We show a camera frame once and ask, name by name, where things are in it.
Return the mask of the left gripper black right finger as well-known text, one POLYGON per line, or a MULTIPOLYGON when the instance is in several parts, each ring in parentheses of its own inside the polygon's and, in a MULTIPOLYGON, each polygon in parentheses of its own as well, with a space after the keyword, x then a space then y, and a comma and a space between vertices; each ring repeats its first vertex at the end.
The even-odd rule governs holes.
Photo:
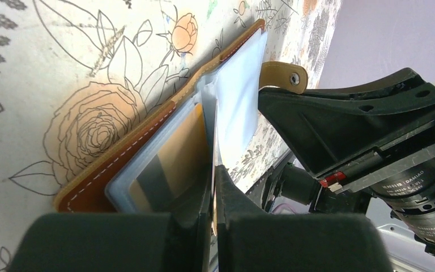
POLYGON ((361 214, 273 215, 225 166, 215 168, 220 271, 391 271, 378 231, 361 214))

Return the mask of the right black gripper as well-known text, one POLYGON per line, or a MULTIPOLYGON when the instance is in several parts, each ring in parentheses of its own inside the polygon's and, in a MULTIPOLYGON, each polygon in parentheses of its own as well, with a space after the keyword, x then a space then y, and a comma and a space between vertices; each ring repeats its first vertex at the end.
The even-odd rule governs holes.
POLYGON ((435 257, 435 86, 410 68, 296 94, 264 88, 258 109, 321 187, 365 191, 435 257))

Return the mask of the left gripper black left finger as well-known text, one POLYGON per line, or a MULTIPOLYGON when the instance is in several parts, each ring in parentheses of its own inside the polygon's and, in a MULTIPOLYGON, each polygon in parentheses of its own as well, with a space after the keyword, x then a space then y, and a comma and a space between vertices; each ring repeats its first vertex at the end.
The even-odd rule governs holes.
POLYGON ((36 219, 10 271, 208 271, 211 167, 164 212, 52 213, 36 219))

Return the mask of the yellow black credit card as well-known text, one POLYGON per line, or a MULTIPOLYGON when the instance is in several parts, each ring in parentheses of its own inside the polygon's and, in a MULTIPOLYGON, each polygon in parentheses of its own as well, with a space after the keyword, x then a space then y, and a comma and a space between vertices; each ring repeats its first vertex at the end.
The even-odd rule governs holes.
POLYGON ((201 104, 182 108, 163 126, 160 143, 129 186, 135 212, 163 211, 195 182, 209 147, 201 104))

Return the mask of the brown leather card holder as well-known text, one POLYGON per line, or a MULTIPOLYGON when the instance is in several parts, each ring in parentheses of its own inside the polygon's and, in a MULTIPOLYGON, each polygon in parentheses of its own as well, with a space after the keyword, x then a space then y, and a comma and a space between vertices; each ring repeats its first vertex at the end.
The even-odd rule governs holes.
POLYGON ((258 94, 301 94, 308 72, 264 61, 265 22, 257 20, 201 66, 157 111, 57 194, 59 213, 208 213, 214 165, 235 161, 258 123, 258 94))

